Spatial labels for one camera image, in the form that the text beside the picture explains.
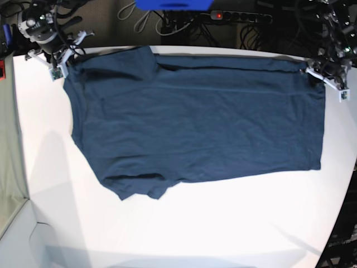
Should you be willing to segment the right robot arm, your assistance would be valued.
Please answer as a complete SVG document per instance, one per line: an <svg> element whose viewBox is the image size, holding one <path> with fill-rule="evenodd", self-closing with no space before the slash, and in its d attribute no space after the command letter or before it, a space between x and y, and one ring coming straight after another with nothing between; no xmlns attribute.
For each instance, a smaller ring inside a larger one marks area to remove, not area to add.
<svg viewBox="0 0 357 268"><path fill-rule="evenodd" d="M87 1L32 1L18 15L17 28L38 49L31 49L26 60L35 59L47 67L52 80L68 76L67 62L76 56L84 56L80 47L92 31L79 31L76 35L65 30L80 23L83 18L75 12Z"/></svg>

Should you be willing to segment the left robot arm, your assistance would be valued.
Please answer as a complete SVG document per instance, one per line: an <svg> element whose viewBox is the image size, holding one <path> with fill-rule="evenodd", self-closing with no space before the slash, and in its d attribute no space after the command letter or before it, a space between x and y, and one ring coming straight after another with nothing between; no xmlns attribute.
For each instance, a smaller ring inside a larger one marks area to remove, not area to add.
<svg viewBox="0 0 357 268"><path fill-rule="evenodd" d="M316 17L322 24L321 46L305 69L335 90L340 103L350 100L348 72L356 63L356 21L351 21L350 6L349 1L316 2Z"/></svg>

